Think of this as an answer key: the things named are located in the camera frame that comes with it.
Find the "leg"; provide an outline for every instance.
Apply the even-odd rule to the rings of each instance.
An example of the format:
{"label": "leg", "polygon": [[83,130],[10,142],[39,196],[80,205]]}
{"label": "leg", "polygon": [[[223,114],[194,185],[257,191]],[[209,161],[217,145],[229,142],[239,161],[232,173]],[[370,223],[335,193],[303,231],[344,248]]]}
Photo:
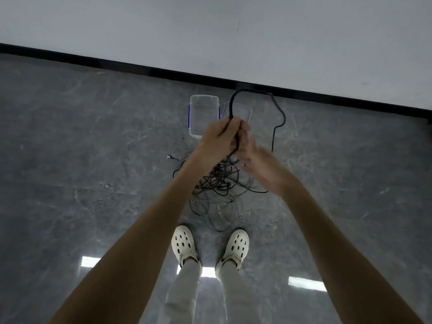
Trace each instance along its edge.
{"label": "leg", "polygon": [[176,228],[171,245],[181,270],[169,289],[157,323],[192,324],[197,304],[198,280],[202,272],[201,262],[195,251],[192,233],[186,226]]}
{"label": "leg", "polygon": [[229,324],[261,323],[251,292],[238,273],[248,250],[248,234],[244,230],[236,230],[228,241],[224,256],[216,266],[216,276],[222,283]]}

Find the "left hand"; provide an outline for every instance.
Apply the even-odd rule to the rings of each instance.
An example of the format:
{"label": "left hand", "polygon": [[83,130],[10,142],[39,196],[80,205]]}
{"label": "left hand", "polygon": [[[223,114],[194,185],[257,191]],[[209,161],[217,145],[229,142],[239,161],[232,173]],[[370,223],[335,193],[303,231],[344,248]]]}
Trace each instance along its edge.
{"label": "left hand", "polygon": [[248,131],[251,128],[239,117],[232,120],[229,117],[214,121],[208,125],[195,149],[192,158],[197,159],[206,173],[210,172],[225,156],[235,148],[235,134],[240,137],[240,149],[243,149],[248,141]]}

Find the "white wall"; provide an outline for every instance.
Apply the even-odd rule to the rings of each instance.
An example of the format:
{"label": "white wall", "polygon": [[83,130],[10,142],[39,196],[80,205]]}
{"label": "white wall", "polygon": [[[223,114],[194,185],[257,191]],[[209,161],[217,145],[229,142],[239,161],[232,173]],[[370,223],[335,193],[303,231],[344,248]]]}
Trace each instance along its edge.
{"label": "white wall", "polygon": [[432,109],[432,0],[0,0],[0,42]]}

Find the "transparent storage box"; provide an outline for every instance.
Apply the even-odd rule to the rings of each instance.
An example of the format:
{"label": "transparent storage box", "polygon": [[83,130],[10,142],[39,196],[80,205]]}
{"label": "transparent storage box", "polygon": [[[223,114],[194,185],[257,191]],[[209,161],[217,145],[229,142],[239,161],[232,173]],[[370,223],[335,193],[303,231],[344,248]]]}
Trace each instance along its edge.
{"label": "transparent storage box", "polygon": [[192,95],[189,103],[189,135],[201,139],[208,124],[220,118],[219,98],[214,95]]}
{"label": "transparent storage box", "polygon": [[[222,118],[228,117],[230,115],[230,102],[224,103]],[[252,117],[252,108],[245,106],[244,104],[233,102],[232,103],[232,114],[233,116],[238,116],[246,123],[249,123]]]}

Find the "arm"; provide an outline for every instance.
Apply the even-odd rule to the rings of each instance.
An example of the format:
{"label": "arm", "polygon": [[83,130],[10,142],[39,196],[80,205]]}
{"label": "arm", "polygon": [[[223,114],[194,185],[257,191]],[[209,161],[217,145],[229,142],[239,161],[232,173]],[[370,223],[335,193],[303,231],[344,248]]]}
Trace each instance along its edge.
{"label": "arm", "polygon": [[247,136],[245,130],[247,124],[238,117],[210,124],[172,183],[79,283],[50,323],[137,323],[187,199],[201,177],[230,152],[235,134]]}
{"label": "arm", "polygon": [[309,245],[341,321],[422,323],[372,264],[348,241],[300,181],[250,139],[245,171],[283,198]]}

